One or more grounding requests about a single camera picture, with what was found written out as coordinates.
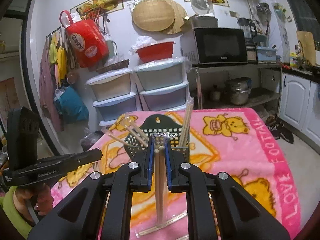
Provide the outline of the green sleeve forearm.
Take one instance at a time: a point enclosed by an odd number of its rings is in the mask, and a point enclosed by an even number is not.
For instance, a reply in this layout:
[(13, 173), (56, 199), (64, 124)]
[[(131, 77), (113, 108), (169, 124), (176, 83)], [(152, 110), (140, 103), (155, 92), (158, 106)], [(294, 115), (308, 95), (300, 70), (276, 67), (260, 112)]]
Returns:
[(1, 197), (1, 221), (4, 232), (10, 239), (27, 239), (29, 232), (33, 228), (14, 205), (14, 193), (16, 186), (13, 186)]

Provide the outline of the person's left hand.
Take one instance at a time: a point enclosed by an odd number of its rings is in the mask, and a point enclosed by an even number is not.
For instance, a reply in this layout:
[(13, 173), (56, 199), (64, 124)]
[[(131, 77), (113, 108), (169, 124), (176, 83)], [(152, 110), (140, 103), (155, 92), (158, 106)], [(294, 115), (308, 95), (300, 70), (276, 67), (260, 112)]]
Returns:
[(34, 210), (39, 216), (45, 216), (53, 209), (53, 197), (50, 187), (47, 184), (44, 184), (38, 190), (17, 187), (13, 196), (14, 206), (24, 218), (31, 220), (27, 201), (32, 198), (36, 199)]

